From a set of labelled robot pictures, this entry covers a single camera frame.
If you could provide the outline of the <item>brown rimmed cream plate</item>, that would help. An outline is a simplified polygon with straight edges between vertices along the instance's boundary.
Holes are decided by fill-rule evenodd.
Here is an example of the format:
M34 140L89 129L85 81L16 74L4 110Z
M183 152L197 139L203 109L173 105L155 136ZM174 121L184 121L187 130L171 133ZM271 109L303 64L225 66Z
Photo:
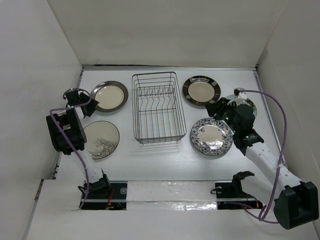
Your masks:
M105 81L98 84L92 91L91 97L98 102L95 109L109 113L122 108L129 97L128 89L118 81Z

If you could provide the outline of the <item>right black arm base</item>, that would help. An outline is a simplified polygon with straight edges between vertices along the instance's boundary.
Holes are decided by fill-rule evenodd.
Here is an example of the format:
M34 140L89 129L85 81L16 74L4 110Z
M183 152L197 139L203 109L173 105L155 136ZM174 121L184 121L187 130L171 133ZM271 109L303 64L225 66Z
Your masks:
M253 196L246 193L237 192L231 181L216 182L214 188L210 191L210 193L216 196L218 210L261 210L263 208L263 204ZM256 202L218 202L218 198L254 198L256 199Z

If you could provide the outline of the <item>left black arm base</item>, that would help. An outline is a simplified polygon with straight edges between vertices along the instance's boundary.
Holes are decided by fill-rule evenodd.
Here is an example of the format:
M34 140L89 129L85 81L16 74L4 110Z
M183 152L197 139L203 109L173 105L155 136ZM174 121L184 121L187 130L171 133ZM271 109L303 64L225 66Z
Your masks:
M82 210L126 210L127 209L127 181L111 181L111 190L107 193L94 195L90 193L85 199L85 189L83 186L78 187L81 192L79 205Z

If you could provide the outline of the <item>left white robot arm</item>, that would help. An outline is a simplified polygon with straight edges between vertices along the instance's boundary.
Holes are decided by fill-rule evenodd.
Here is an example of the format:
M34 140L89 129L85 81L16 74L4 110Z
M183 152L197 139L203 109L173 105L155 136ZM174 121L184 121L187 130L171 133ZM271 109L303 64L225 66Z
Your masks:
M107 198L112 192L111 183L86 150L87 136L81 123L81 119L92 115L98 102L82 88L68 89L62 98L66 106L51 109L46 116L52 145L57 152L71 157L84 175L84 185L78 187L83 194Z

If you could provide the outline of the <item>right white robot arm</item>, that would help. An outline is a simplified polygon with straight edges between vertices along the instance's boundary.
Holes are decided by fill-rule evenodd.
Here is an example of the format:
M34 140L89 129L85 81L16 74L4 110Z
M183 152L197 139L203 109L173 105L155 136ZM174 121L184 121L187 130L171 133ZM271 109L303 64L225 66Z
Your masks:
M291 173L280 157L275 157L263 138L254 130L254 110L244 100L221 98L205 108L210 117L221 120L232 131L233 143L268 179L262 183L251 172L234 175L231 191L237 197L249 194L272 210L286 230L319 218L318 189L311 181L304 182Z

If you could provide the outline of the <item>teal flower plate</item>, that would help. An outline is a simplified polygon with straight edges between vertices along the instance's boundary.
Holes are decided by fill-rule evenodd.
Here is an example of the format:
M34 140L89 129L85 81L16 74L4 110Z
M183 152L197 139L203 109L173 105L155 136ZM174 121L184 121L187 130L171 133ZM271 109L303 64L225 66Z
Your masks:
M239 96L236 96L236 95L232 94L232 95L228 95L228 96L226 97L226 99L227 99L228 102L232 102L232 103L234 102L237 106L238 106L238 105L247 105L247 106L250 106L250 107L252 108L252 110L253 110L253 115L254 115L254 117L255 117L255 118L257 117L257 113L258 113L257 107L256 107L256 105L254 104L254 102L251 101L249 98L247 98L247 97L245 97L245 98L240 98Z

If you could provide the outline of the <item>black striped rim plate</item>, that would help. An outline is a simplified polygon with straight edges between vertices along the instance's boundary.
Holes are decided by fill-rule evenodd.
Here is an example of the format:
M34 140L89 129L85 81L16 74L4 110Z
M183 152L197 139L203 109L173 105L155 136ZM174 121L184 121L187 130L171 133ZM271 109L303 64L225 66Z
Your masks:
M199 107L217 102L221 97L221 88L212 78L196 75L188 78L182 87L187 101Z

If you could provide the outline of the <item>blue floral pattern plate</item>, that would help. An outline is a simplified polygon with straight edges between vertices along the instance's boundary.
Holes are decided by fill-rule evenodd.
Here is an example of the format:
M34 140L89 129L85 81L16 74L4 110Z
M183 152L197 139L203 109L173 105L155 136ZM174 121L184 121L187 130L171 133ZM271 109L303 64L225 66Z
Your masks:
M202 154L212 157L226 154L233 145L233 131L222 120L202 118L190 131L193 146Z

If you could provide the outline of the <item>tree pattern cream plate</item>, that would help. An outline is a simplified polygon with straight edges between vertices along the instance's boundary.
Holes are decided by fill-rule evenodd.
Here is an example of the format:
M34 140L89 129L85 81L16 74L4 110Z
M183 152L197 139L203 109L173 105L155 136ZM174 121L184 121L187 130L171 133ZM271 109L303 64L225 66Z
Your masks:
M97 162L111 155L120 142L118 128L109 121L96 121L84 128L87 142L85 149Z

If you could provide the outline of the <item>metal rail bar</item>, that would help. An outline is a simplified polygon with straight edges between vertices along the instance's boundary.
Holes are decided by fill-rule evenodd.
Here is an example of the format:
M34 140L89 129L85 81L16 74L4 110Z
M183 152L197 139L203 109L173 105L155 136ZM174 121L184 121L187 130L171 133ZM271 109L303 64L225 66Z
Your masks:
M111 198L107 199L87 199L85 203L128 203L128 202L175 202L176 200L127 200L121 198ZM255 198L218 198L218 202L256 202Z

